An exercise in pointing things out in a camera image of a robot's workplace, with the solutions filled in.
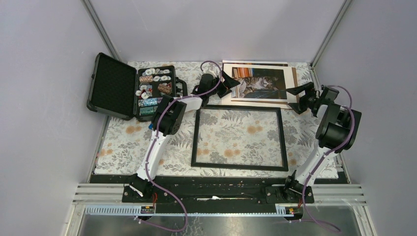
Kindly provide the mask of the cat photo print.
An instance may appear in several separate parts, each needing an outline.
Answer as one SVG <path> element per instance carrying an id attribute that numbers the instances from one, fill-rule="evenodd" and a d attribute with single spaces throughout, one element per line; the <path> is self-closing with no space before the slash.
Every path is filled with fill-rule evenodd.
<path id="1" fill-rule="evenodd" d="M 233 98 L 287 99 L 283 69 L 233 67 L 232 78 L 239 82 Z"/>

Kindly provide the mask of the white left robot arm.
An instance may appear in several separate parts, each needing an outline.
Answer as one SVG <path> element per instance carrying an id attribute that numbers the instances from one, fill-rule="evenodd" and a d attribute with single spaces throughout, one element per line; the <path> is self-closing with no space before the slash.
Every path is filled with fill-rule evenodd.
<path id="1" fill-rule="evenodd" d="M 153 183 L 159 161 L 170 139 L 178 132 L 186 112 L 196 111 L 205 106 L 212 95 L 222 98 L 232 92 L 240 82 L 228 76 L 224 71 L 220 76 L 204 73 L 200 83 L 190 95 L 171 97 L 164 95 L 157 106 L 150 125 L 151 140 L 146 155 L 136 174 L 131 175 L 124 184 L 123 195 L 136 197 L 140 202 L 147 202 L 153 193 Z"/>

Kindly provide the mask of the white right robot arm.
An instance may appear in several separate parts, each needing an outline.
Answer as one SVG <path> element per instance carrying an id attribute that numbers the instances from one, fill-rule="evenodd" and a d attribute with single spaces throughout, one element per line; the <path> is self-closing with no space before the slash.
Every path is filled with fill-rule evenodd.
<path id="1" fill-rule="evenodd" d="M 315 179 L 328 162 L 343 150 L 350 149 L 355 141 L 361 112 L 353 110 L 351 104 L 341 106 L 335 103 L 341 89 L 342 86 L 330 85 L 322 86 L 318 91 L 309 82 L 286 90 L 292 95 L 304 94 L 298 102 L 290 103 L 297 114 L 310 110 L 321 120 L 315 135 L 318 142 L 313 151 L 305 163 L 286 178 L 282 196 L 290 203 L 304 202 L 312 194 Z"/>

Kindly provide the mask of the floral table cloth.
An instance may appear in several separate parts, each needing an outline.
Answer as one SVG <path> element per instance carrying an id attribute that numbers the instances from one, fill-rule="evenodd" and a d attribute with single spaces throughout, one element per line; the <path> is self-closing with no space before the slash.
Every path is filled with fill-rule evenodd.
<path id="1" fill-rule="evenodd" d="M 301 166 L 314 149 L 320 120 L 305 112 L 281 112 L 289 172 Z M 209 128 L 199 141 L 197 159 L 209 163 L 278 165 L 278 129 L 275 118 L 266 113 L 204 110 L 201 122 Z M 169 141 L 159 161 L 159 176 L 197 177 L 286 177 L 287 172 L 233 170 L 191 166 L 195 112 L 184 115 L 178 133 Z M 112 118 L 94 169 L 96 175 L 136 173 L 150 144 L 148 122 Z"/>

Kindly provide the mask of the black poker chip case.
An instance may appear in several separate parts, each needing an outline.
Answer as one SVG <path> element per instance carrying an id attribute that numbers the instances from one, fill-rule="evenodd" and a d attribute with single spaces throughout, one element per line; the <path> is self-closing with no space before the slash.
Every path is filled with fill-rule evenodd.
<path id="1" fill-rule="evenodd" d="M 104 53 L 95 58 L 87 108 L 122 120 L 151 120 L 163 95 L 188 94 L 173 65 L 136 69 Z"/>

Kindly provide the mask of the right aluminium corner post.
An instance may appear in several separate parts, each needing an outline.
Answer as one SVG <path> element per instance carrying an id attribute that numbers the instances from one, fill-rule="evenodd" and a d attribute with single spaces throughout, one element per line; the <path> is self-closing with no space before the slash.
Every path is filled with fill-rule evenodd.
<path id="1" fill-rule="evenodd" d="M 310 63 L 311 67 L 316 67 L 318 62 L 320 61 L 320 58 L 322 57 L 324 51 L 326 50 L 326 47 L 328 46 L 328 44 L 330 43 L 333 35 L 335 34 L 338 26 L 340 25 L 340 23 L 342 22 L 345 14 L 348 12 L 350 6 L 352 5 L 354 1 L 353 0 L 344 0 L 342 2 L 342 5 L 340 7 L 340 9 L 338 10 L 332 24 L 329 27 L 329 30 L 327 31 L 321 45 L 319 46 L 315 56 L 313 57 L 313 60 Z"/>

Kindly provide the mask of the aluminium corner post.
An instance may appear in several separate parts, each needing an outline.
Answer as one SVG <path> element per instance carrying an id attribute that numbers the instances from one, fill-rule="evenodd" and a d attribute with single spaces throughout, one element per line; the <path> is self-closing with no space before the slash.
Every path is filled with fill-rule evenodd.
<path id="1" fill-rule="evenodd" d="M 83 4 L 87 14 L 89 15 L 92 23 L 94 24 L 99 36 L 101 37 L 105 47 L 109 51 L 110 55 L 119 60 L 122 61 L 122 58 L 119 55 L 119 52 L 117 51 L 116 47 L 114 46 L 112 40 L 110 39 L 110 36 L 108 35 L 102 21 L 100 20 L 100 17 L 98 13 L 96 12 L 92 1 L 90 0 L 81 0 L 81 3 Z"/>
<path id="2" fill-rule="evenodd" d="M 353 0 L 344 0 L 342 2 L 342 5 L 340 7 L 340 9 L 338 10 L 332 24 L 329 27 L 329 30 L 327 31 L 321 45 L 319 46 L 315 56 L 313 57 L 313 60 L 310 63 L 311 67 L 316 67 L 318 62 L 320 61 L 320 58 L 322 57 L 324 51 L 326 50 L 326 47 L 328 46 L 328 44 L 330 43 L 333 35 L 335 34 L 338 26 L 340 25 L 340 23 L 342 22 L 345 14 L 348 12 L 350 6 L 352 5 L 354 1 Z"/>

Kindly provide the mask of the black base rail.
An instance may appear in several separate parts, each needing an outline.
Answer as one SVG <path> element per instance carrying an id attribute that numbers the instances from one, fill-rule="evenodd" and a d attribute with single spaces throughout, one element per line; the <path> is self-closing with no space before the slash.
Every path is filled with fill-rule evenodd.
<path id="1" fill-rule="evenodd" d="M 314 203 L 313 192 L 304 202 L 282 196 L 284 178 L 156 177 L 147 199 L 125 197 L 123 203 L 148 203 L 157 213 L 272 213 L 275 204 Z"/>

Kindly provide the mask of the left aluminium corner post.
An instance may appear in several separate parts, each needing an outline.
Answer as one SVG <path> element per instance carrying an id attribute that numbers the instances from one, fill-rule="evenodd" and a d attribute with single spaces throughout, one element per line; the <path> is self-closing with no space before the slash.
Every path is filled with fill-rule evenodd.
<path id="1" fill-rule="evenodd" d="M 110 55 L 119 60 L 122 61 L 122 58 L 119 55 L 119 52 L 117 51 L 116 47 L 114 46 L 112 40 L 110 39 L 110 36 L 108 35 L 102 21 L 100 20 L 100 17 L 98 13 L 96 12 L 92 1 L 90 0 L 81 0 L 81 3 L 83 4 L 87 14 L 89 15 L 92 23 L 94 24 L 99 36 L 101 37 L 105 47 L 109 51 Z"/>

